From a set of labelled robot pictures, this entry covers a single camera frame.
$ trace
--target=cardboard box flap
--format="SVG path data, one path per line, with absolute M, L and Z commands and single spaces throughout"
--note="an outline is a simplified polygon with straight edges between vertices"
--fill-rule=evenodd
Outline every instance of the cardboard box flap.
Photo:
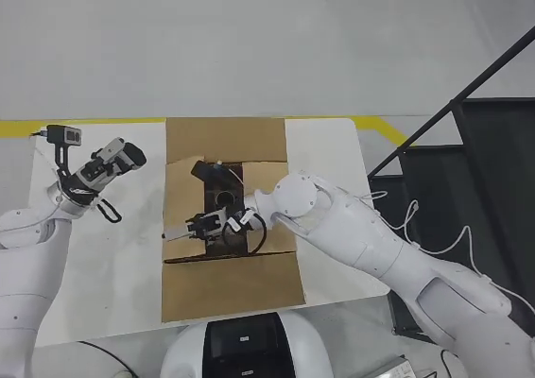
M 166 162 L 286 162 L 282 118 L 167 118 Z
M 295 253 L 163 264 L 163 322 L 304 303 Z
M 204 213 L 204 183 L 190 174 L 194 164 L 204 160 L 194 156 L 166 165 L 164 189 L 164 226 L 179 227 L 198 213 Z M 187 237 L 163 241 L 163 260 L 204 253 L 204 242 Z

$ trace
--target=open cardboard box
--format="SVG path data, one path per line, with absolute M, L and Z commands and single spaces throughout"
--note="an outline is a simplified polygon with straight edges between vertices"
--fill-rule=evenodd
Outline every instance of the open cardboard box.
M 241 163 L 244 195 L 273 191 L 288 173 L 285 120 L 168 118 L 166 160 L 164 225 L 180 226 L 204 212 L 204 183 L 190 174 L 198 160 Z M 261 236 L 248 232 L 249 249 Z M 282 225 L 252 256 L 209 257 L 198 239 L 163 244 L 163 322 L 298 304 L 304 297 L 295 236 Z

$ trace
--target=small white object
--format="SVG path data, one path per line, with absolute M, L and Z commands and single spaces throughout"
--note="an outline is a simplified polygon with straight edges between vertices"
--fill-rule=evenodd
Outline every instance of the small white object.
M 247 210 L 247 212 L 242 215 L 242 218 L 240 219 L 240 223 L 245 225 L 249 223 L 250 219 L 255 216 L 255 212 L 253 210 Z
M 364 378 L 416 378 L 410 362 L 403 357 L 396 357 L 383 367 L 373 371 Z
M 240 227 L 240 225 L 238 224 L 238 222 L 236 222 L 234 218 L 228 218 L 228 224 L 232 226 L 232 230 L 234 232 L 239 232 L 240 230 L 242 230 L 242 227 Z

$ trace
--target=table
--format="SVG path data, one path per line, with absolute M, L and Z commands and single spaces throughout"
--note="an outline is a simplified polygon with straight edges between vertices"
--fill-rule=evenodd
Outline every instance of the table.
M 304 169 L 357 195 L 370 191 L 354 123 L 349 119 L 288 119 L 290 170 Z M 78 125 L 83 145 L 70 151 L 73 169 L 119 136 L 144 150 L 147 165 L 115 180 L 102 193 L 123 215 L 117 225 L 91 211 L 75 222 L 63 283 L 43 321 L 37 346 L 179 326 L 161 323 L 164 123 Z M 55 180 L 47 159 L 53 147 L 39 139 L 29 200 Z M 306 305 L 382 296 L 388 287 L 344 266 L 298 239 Z

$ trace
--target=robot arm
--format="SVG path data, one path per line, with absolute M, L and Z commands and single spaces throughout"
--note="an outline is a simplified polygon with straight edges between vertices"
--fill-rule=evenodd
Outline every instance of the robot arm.
M 80 144 L 79 130 L 53 127 L 46 132 L 39 134 L 56 145 L 56 160 L 58 149 Z M 63 137 L 56 140 L 60 132 Z M 72 220 L 83 216 L 116 176 L 146 163 L 139 148 L 118 138 L 94 153 L 73 175 L 64 160 L 56 162 L 60 178 L 46 189 L 39 203 L 0 217 L 1 378 L 30 376 L 37 332 L 60 289 Z
M 535 377 L 535 341 L 508 315 L 509 299 L 465 266 L 398 237 L 360 198 L 303 172 L 245 198 L 270 228 L 285 224 L 335 260 L 387 284 L 435 342 L 473 378 Z

